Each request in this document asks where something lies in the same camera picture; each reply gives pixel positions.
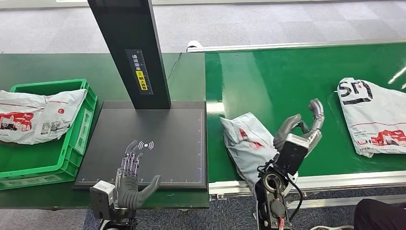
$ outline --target robotic thumb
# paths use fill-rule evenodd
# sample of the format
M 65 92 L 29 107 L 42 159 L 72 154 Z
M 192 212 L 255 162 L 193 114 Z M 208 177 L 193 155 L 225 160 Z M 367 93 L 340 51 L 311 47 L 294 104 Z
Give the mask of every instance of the robotic thumb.
M 137 207 L 141 207 L 142 204 L 150 197 L 159 187 L 161 183 L 161 176 L 156 175 L 154 178 L 152 178 L 151 183 L 145 187 L 142 191 L 138 193 L 138 199 L 137 199 Z
M 302 120 L 300 114 L 288 117 L 279 128 L 278 132 L 273 139 L 273 146 L 277 151 L 281 151 L 285 143 L 286 137 L 292 131 L 292 129 Z

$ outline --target green table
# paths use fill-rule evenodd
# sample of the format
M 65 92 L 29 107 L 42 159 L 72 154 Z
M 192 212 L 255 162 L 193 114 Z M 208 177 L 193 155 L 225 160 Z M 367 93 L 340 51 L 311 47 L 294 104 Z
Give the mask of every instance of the green table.
M 308 104 L 314 98 L 325 110 L 323 138 L 299 170 L 299 187 L 405 184 L 406 155 L 368 159 L 356 154 L 334 91 L 341 79 L 353 77 L 406 92 L 406 74 L 388 83 L 406 68 L 406 43 L 238 48 L 195 49 L 206 53 L 209 179 L 227 182 L 211 186 L 211 194 L 241 193 L 244 184 L 230 183 L 241 179 L 225 154 L 220 116 L 232 119 L 252 112 L 274 134 L 297 113 L 310 124 Z
M 179 54 L 164 54 L 166 75 Z M 95 117 L 105 100 L 130 100 L 110 54 L 1 54 L 0 90 L 15 84 L 86 78 L 99 97 Z M 168 80 L 172 100 L 205 100 L 204 54 L 182 54 Z M 0 191 L 0 208 L 88 208 L 88 191 L 60 183 Z M 154 207 L 208 207 L 207 192 L 157 191 L 144 204 Z

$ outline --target white plastic bag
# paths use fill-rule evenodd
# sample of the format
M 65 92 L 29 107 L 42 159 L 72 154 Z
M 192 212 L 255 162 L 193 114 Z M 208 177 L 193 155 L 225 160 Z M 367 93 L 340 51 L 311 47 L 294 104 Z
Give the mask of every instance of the white plastic bag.
M 252 114 L 246 113 L 232 120 L 220 118 L 224 129 L 224 143 L 237 168 L 237 173 L 252 188 L 259 180 L 257 167 L 277 159 L 273 136 Z
M 353 78 L 337 91 L 357 154 L 406 153 L 406 93 Z
M 52 96 L 0 91 L 0 140 L 37 144 L 60 138 L 71 127 L 87 90 Z

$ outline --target dark pants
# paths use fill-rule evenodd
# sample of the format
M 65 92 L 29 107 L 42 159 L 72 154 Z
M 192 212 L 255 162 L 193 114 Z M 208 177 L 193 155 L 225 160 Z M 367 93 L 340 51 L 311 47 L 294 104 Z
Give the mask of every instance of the dark pants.
M 363 199 L 354 214 L 355 230 L 405 230 L 406 210 L 377 200 Z

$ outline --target robotic hand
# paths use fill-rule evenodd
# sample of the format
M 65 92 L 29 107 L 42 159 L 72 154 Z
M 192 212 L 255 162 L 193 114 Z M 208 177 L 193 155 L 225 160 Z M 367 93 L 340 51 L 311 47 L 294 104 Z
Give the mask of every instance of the robotic hand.
M 259 230 L 291 229 L 293 217 L 302 204 L 303 195 L 293 182 L 297 179 L 303 159 L 314 149 L 321 139 L 324 111 L 318 99 L 310 101 L 313 124 L 309 129 L 300 114 L 287 118 L 274 138 L 274 147 L 279 152 L 276 160 L 270 160 L 258 167 L 260 180 L 255 184 L 254 195 L 257 201 L 257 222 Z M 295 127 L 302 129 L 303 135 L 291 133 Z M 299 205 L 288 217 L 285 196 L 292 187 L 299 192 Z
M 282 151 L 283 145 L 288 135 L 296 127 L 300 127 L 302 129 L 302 137 L 309 141 L 309 150 L 306 157 L 315 148 L 322 137 L 321 127 L 324 122 L 324 110 L 323 105 L 317 98 L 310 101 L 309 109 L 313 113 L 312 127 L 310 129 L 308 128 L 306 123 L 302 121 L 302 116 L 300 114 L 288 117 L 279 128 L 278 132 L 275 135 L 275 139 L 273 140 L 273 145 L 275 146 L 277 151 Z
M 121 167 L 117 170 L 115 185 L 99 181 L 90 188 L 94 216 L 106 220 L 101 230 L 134 230 L 135 211 L 159 187 L 161 178 L 156 175 L 147 187 L 138 190 L 137 170 L 143 156 L 142 153 L 137 155 L 138 150 L 135 140 L 127 147 Z
M 117 188 L 117 205 L 120 208 L 139 209 L 142 204 L 159 187 L 161 176 L 156 175 L 152 182 L 142 191 L 138 190 L 137 169 L 143 154 L 136 156 L 138 142 L 133 141 L 125 151 L 121 167 L 117 170 L 115 186 Z

